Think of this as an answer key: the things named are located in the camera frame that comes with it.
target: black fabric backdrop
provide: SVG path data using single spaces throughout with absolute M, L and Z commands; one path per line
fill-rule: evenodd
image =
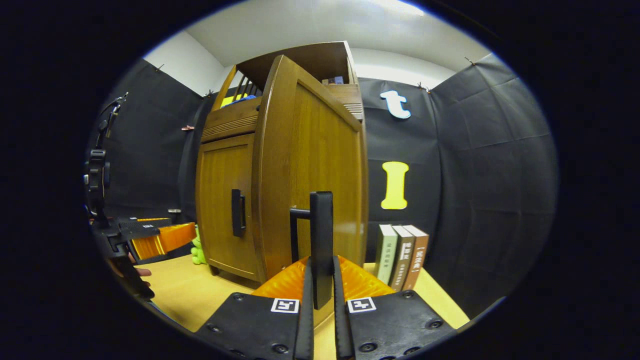
M 425 268 L 474 317 L 517 285 L 547 239 L 556 148 L 532 94 L 492 54 L 432 89 L 428 101 L 442 201 Z
M 105 104 L 125 92 L 129 92 L 127 100 L 111 126 L 111 136 L 103 143 L 111 162 L 105 212 L 109 216 L 171 216 L 175 221 L 194 221 L 195 209 L 178 218 L 168 210 L 184 209 L 185 204 L 193 203 L 193 190 L 185 191 L 193 189 L 186 186 L 192 180 L 187 180 L 185 174 L 193 173 L 195 181 L 195 170 L 183 161 L 183 155 L 193 154 L 196 131 L 185 132 L 181 128 L 194 125 L 198 109 L 210 98 L 203 99 L 142 59 L 114 87 Z M 106 116 L 96 121 L 95 129 Z M 97 130 L 92 133 L 88 149 L 96 137 Z
M 437 132 L 425 91 L 417 86 L 358 78 L 365 112 L 367 157 L 369 158 L 369 225 L 365 260 L 376 260 L 379 224 L 408 225 L 432 234 L 440 205 L 440 156 Z M 391 115 L 387 101 L 380 94 L 395 90 L 406 98 L 403 108 L 411 112 L 408 119 Z M 382 164 L 401 161 L 409 165 L 404 175 L 404 209 L 383 209 L 387 190 L 387 173 Z
M 425 268 L 475 317 L 516 286 L 550 229 L 557 165 L 545 118 L 526 86 L 493 55 L 431 94 L 393 81 L 359 82 L 369 158 L 366 261 L 375 260 L 378 224 L 423 229 L 431 234 Z M 389 113 L 380 97 L 388 90 L 407 99 L 410 118 Z M 217 94 L 202 98 L 144 60 L 108 100 L 125 91 L 127 102 L 104 143 L 113 164 L 108 214 L 165 217 L 168 209 L 181 209 L 176 222 L 196 221 L 198 139 Z M 181 131 L 185 125 L 195 130 Z M 380 205 L 386 161 L 409 165 L 405 209 Z

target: wooden panel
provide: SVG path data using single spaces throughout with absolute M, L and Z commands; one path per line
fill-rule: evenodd
M 256 107 L 261 100 L 261 97 L 257 97 L 210 112 L 202 130 L 201 142 L 254 132 L 258 121 Z
M 312 191 L 333 192 L 334 253 L 362 265 L 368 198 L 361 123 L 285 56 L 273 63 L 260 108 L 252 196 L 267 279 L 291 264 L 289 208 L 308 209 Z M 310 253 L 306 223 L 299 222 L 300 256 Z
M 347 58 L 349 59 L 349 71 L 351 73 L 351 79 L 353 80 L 349 80 L 350 84 L 356 84 L 359 85 L 360 82 L 358 81 L 358 75 L 356 75 L 356 69 L 354 69 L 354 60 L 353 60 L 353 54 L 351 54 L 351 48 L 349 47 L 349 44 L 347 42 L 344 42 L 344 47 L 347 51 Z
M 344 84 L 344 85 L 325 85 L 327 90 L 349 110 L 353 116 L 362 120 L 364 118 L 364 107 L 362 106 L 362 95 L 360 94 L 360 85 Z
M 196 175 L 196 210 L 202 250 L 208 264 L 259 280 L 252 235 L 251 165 L 253 134 L 200 146 Z M 233 235 L 231 189 L 245 196 L 246 230 Z
M 243 75 L 242 75 L 242 78 L 240 79 L 240 82 L 238 83 L 238 86 L 236 87 L 236 90 L 235 90 L 235 92 L 234 92 L 234 100 L 233 100 L 233 101 L 236 101 L 236 100 L 237 100 L 237 99 L 236 99 L 236 97 L 238 96 L 238 90 L 240 89 L 240 86 L 242 86 L 242 83 L 243 83 L 243 81 L 244 81 L 245 77 L 246 77 L 246 76 L 243 74 Z
M 280 55 L 293 60 L 318 81 L 335 76 L 342 76 L 345 81 L 349 81 L 347 61 L 349 53 L 344 41 L 323 42 L 275 51 L 239 63 L 237 68 L 264 92 L 273 60 Z
M 213 106 L 211 106 L 211 111 L 216 111 L 220 109 L 220 106 L 222 105 L 222 100 L 224 100 L 225 97 L 227 96 L 227 90 L 229 90 L 229 86 L 231 85 L 231 81 L 234 80 L 234 77 L 236 76 L 236 72 L 237 72 L 236 66 L 234 65 L 233 67 L 231 67 L 231 71 L 229 71 L 229 73 L 227 74 L 227 78 L 225 79 L 225 82 L 222 83 L 222 87 L 218 92 L 218 96 L 216 97 L 216 100 L 213 102 Z

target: wooden shelf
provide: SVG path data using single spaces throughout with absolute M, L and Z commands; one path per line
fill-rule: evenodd
M 267 83 L 273 60 L 278 55 L 284 55 L 293 60 L 320 82 L 323 79 L 342 76 L 348 83 L 349 79 L 353 78 L 349 76 L 351 74 L 349 54 L 349 46 L 344 41 L 323 42 L 274 51 L 246 60 L 237 64 L 236 67 L 261 90 Z

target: finger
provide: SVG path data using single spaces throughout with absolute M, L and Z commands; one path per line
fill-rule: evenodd
M 149 269 L 136 268 L 136 270 L 138 271 L 138 275 L 140 275 L 140 276 L 151 276 L 151 270 L 149 270 Z

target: white ceiling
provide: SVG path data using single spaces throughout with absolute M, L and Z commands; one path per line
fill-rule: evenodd
M 434 15 L 399 12 L 387 0 L 248 0 L 186 31 L 227 67 L 288 47 L 343 41 L 398 53 L 453 71 L 490 50 Z

